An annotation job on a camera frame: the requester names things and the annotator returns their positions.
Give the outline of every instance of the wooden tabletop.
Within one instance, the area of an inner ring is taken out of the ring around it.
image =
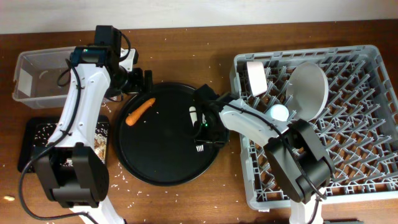
[[[228,74],[237,54],[276,50],[311,49],[373,44],[381,52],[395,89],[398,87],[398,20],[320,22],[258,26],[124,30],[139,52],[137,67],[152,70],[154,83],[180,82],[199,87],[209,84],[217,93],[230,91]],[[46,223],[28,216],[18,201],[16,168],[26,122],[35,116],[60,115],[61,108],[32,110],[11,98],[14,69],[19,53],[29,50],[84,45],[94,32],[0,35],[0,223]],[[112,123],[123,103],[102,108]],[[108,196],[128,223],[274,223],[287,220],[290,209],[266,213],[251,210],[246,203],[240,160],[239,135],[199,178],[175,187],[156,187],[137,180],[125,169],[121,177],[118,159],[110,145]],[[39,215],[69,212],[49,202],[36,175],[27,175],[24,193],[30,208]],[[2,199],[13,195],[16,200]],[[366,223],[396,223],[398,200],[325,205],[326,220],[362,220]],[[75,217],[54,223],[82,223]]]

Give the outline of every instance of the clear plastic container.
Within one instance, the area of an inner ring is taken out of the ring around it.
[[[33,109],[63,107],[69,85],[59,87],[57,79],[68,68],[65,59],[69,59],[74,49],[75,47],[64,47],[19,54],[12,98]],[[61,83],[67,80],[66,74]]]

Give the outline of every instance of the white label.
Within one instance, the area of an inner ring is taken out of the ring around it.
[[[30,97],[32,91],[32,75],[21,69],[18,80],[18,90]]]

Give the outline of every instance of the carrot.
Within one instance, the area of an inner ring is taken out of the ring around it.
[[[141,115],[153,104],[155,103],[155,98],[151,98],[147,100],[145,103],[143,103],[140,107],[138,107],[135,111],[133,111],[127,118],[126,118],[126,124],[128,126],[133,126],[138,119],[141,117]]]

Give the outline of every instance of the round black tray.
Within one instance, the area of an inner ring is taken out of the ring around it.
[[[198,152],[193,139],[189,107],[193,106],[193,87],[179,83],[154,85],[150,93],[130,99],[116,120],[113,143],[121,164],[135,177],[153,185],[186,183],[209,168],[219,149]],[[134,126],[126,117],[143,102],[155,103]]]

